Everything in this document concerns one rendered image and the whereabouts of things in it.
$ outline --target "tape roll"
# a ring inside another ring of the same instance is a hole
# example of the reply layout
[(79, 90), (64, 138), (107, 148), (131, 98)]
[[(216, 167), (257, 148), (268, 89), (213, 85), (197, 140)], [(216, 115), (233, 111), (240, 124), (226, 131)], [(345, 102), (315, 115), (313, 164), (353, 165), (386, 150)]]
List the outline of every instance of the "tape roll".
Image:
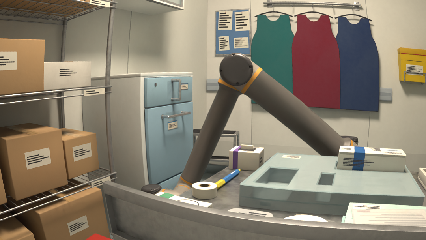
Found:
[(217, 196), (217, 185), (213, 182), (196, 182), (192, 184), (192, 196), (198, 199), (212, 199)]

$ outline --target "blue notice board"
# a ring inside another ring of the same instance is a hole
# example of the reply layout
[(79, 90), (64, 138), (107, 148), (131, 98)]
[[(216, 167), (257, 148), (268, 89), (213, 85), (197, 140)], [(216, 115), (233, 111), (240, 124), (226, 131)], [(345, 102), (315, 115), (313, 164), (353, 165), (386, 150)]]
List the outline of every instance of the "blue notice board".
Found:
[(216, 56), (251, 55), (250, 9), (216, 11), (215, 23)]

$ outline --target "blue cabinet door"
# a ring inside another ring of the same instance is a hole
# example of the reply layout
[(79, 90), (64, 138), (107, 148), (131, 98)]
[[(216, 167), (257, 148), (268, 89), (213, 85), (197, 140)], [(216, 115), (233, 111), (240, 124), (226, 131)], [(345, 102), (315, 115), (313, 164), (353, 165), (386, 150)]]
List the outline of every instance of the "blue cabinet door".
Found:
[(165, 77), (145, 79), (145, 108), (158, 107), (192, 101), (192, 77)]
[[(164, 118), (182, 111), (189, 115)], [(193, 148), (192, 102), (145, 109), (148, 179), (159, 183), (181, 173)]]

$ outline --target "metal handle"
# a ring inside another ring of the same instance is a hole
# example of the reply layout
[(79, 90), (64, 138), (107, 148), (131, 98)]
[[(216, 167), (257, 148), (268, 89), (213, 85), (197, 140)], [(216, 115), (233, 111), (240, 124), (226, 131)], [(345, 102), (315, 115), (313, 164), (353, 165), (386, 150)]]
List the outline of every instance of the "metal handle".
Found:
[(172, 98), (172, 101), (180, 101), (182, 99), (182, 80), (172, 78), (172, 86), (173, 86), (173, 82), (179, 82), (179, 98)]
[(189, 114), (191, 114), (191, 112), (181, 111), (181, 113), (175, 114), (175, 115), (161, 115), (161, 119), (171, 119), (171, 118), (180, 117), (180, 116), (189, 115)]
[(423, 75), (425, 77), (425, 82), (420, 84), (425, 84), (426, 83), (426, 73), (420, 73), (420, 72), (404, 72), (404, 82), (406, 81), (406, 76), (407, 74), (412, 74), (412, 75)]

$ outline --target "blue and yellow marker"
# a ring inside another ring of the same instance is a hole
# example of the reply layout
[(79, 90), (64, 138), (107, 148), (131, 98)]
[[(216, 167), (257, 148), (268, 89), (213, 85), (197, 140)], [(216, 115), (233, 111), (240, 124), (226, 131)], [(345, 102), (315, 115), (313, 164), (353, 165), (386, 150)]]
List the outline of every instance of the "blue and yellow marker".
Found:
[(225, 185), (227, 182), (231, 181), (234, 177), (236, 177), (240, 173), (241, 169), (237, 169), (233, 171), (232, 173), (228, 174), (228, 176), (222, 178), (221, 180), (216, 182), (217, 189), (221, 188), (223, 185)]

